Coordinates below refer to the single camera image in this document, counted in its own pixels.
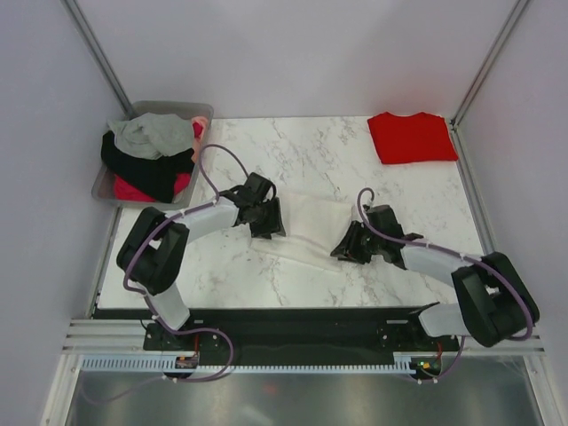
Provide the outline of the white printed t-shirt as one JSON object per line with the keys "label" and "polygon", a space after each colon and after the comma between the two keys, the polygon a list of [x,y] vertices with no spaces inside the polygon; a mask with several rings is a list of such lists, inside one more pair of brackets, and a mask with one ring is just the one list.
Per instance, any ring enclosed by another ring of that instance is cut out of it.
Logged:
{"label": "white printed t-shirt", "polygon": [[331,256],[352,221],[349,203],[331,201],[306,194],[282,192],[280,212],[285,236],[269,240],[255,238],[255,251],[339,272],[340,261]]}

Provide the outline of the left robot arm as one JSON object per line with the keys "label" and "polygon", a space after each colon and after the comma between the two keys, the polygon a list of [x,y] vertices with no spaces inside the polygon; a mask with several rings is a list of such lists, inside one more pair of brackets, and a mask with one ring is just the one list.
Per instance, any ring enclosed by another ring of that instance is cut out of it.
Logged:
{"label": "left robot arm", "polygon": [[270,240],[286,234],[276,185],[256,173],[242,185],[217,192],[204,203],[172,215],[147,207],[141,211],[116,258],[122,286],[144,297],[164,339],[176,349],[192,344],[194,327],[177,278],[185,248],[200,238],[246,225],[250,236]]}

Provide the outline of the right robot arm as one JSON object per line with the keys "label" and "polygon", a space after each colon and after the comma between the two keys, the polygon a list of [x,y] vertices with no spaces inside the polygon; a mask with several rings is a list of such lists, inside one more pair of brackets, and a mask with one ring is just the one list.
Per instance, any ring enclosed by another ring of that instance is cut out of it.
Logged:
{"label": "right robot arm", "polygon": [[374,256],[401,270],[418,272],[454,289],[455,304],[434,303],[414,311],[407,341],[427,349],[440,336],[465,335],[484,347],[503,340],[526,340],[540,311],[509,258],[501,252],[462,255],[431,244],[418,233],[405,233],[388,205],[363,208],[330,256],[368,264]]}

